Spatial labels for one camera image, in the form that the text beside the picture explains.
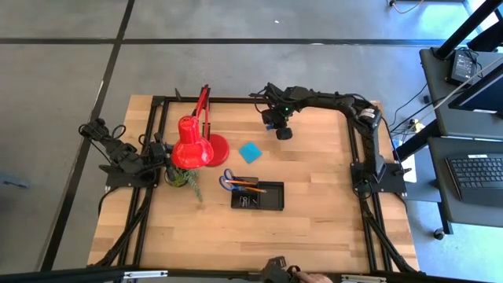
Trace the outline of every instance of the red desk lamp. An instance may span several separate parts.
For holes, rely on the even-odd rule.
[[[208,85],[201,89],[199,101],[191,116],[178,121],[180,139],[174,144],[171,160],[181,169],[196,169],[203,166],[215,167],[229,157],[229,144],[219,134],[210,134],[210,90]],[[203,134],[199,132],[199,116],[204,109]]]

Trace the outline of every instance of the computer monitor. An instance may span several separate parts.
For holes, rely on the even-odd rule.
[[[473,86],[449,103],[450,108],[484,112],[503,113],[503,64],[485,74]]]

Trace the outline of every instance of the blue scissors handle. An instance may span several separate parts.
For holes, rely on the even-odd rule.
[[[233,171],[232,171],[232,170],[230,170],[229,168],[227,168],[227,169],[225,169],[225,170],[223,171],[223,177],[224,177],[225,179],[227,179],[227,180],[232,181],[232,180],[234,180],[234,173],[233,173]]]
[[[228,180],[226,177],[220,176],[220,178],[218,180],[220,181],[220,185],[222,185],[222,188],[229,190],[229,191],[236,189],[236,187],[233,184],[226,182]]]

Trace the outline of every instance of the black desk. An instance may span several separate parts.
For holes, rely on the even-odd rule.
[[[446,157],[465,153],[503,153],[503,143],[456,138],[429,138],[428,145],[439,183],[439,203],[444,233],[452,233],[449,222],[503,227],[503,208],[461,202],[446,165]]]
[[[478,62],[484,67],[499,57],[501,53],[479,52]],[[456,89],[445,81],[450,62],[435,58],[430,49],[420,51],[421,63],[433,101],[445,97]],[[435,110],[436,120],[429,123],[419,134],[412,136],[397,148],[401,160],[423,148],[430,137],[465,137],[503,140],[503,119],[491,114],[450,109],[449,101]]]
[[[404,200],[439,203],[442,201],[438,189],[435,169],[429,149],[424,148],[414,154],[417,182],[406,182],[407,195]]]

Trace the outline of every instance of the electronic device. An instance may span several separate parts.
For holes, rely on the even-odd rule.
[[[464,154],[446,158],[463,202],[503,207],[503,154]]]
[[[503,64],[456,97],[449,103],[449,107],[474,112],[503,113]]]
[[[446,81],[453,85],[459,86],[473,77],[476,73],[477,65],[470,55],[470,50],[454,50],[453,58],[450,62],[449,73]]]

